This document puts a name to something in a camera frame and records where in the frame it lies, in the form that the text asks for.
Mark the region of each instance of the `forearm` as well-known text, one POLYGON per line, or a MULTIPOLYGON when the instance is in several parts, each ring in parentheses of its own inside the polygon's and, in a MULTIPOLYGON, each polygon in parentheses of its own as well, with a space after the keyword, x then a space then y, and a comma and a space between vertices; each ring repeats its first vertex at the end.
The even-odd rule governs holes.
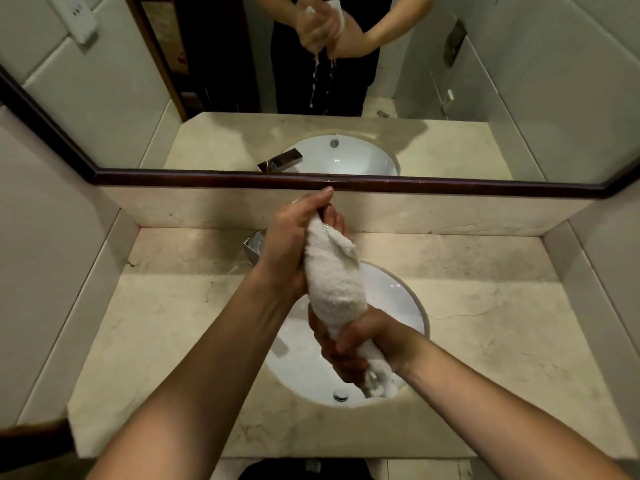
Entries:
POLYGON ((252 270, 117 434, 90 478, 209 478, 291 305, 252 270))
POLYGON ((625 479, 583 437, 422 339, 401 372, 457 434, 505 480, 625 479))
POLYGON ((296 28, 296 6, 291 0, 256 0, 276 22, 296 28))
POLYGON ((427 15, 434 0, 399 0, 388 14, 367 32, 375 48, 382 47, 411 30, 427 15))

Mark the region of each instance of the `mirror frame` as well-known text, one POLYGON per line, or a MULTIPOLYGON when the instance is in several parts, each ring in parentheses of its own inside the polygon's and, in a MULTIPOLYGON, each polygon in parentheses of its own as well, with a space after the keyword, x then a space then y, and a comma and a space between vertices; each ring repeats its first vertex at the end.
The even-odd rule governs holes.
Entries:
POLYGON ((404 194, 450 194, 546 198, 608 198, 640 178, 640 157, 602 184, 474 180, 470 178, 322 175, 216 170, 120 169, 98 167, 75 141, 0 65, 0 102, 20 118, 62 160, 92 185, 336 190, 404 194))

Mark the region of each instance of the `marble countertop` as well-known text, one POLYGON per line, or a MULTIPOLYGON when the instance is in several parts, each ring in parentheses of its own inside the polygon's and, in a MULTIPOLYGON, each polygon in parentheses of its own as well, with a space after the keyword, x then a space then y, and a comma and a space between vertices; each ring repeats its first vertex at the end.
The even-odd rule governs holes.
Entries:
MULTIPOLYGON (((212 323, 250 270, 247 231, 144 228, 68 405, 81 457, 97 456, 212 323)), ((398 276, 431 339, 615 458, 636 458, 541 241, 358 233, 363 260, 398 276)), ((226 457, 455 458, 468 446, 409 387, 353 409, 311 403, 263 365, 226 457)))
POLYGON ((301 139, 334 133, 378 145, 403 177, 513 179, 487 123, 237 112, 182 124, 164 168, 256 171, 301 139))

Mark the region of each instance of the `power outlet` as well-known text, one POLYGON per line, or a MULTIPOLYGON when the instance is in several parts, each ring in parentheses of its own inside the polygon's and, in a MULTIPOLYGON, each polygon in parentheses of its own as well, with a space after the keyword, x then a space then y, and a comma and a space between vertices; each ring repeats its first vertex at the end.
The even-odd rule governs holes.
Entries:
POLYGON ((98 30, 93 12, 84 0, 49 0, 76 42, 85 44, 98 30))

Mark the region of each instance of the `sink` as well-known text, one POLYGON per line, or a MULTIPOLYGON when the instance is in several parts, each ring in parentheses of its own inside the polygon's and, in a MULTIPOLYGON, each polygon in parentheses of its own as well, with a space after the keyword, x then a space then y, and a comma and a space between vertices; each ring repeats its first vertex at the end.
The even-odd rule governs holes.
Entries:
MULTIPOLYGON (((422 334, 428 332, 426 314, 404 283, 371 264, 361 263, 360 270, 370 304, 422 334)), ((265 361, 270 370, 296 394, 325 406, 353 408, 385 401, 367 399, 356 386, 342 382, 320 355, 320 345, 307 322, 308 303, 307 296, 300 298, 284 320, 265 361)), ((405 386, 400 377, 394 375, 394 380, 399 388, 405 386)))
POLYGON ((394 160, 375 144, 353 136, 329 134, 303 139, 288 147, 303 160, 285 172, 397 176, 394 160))

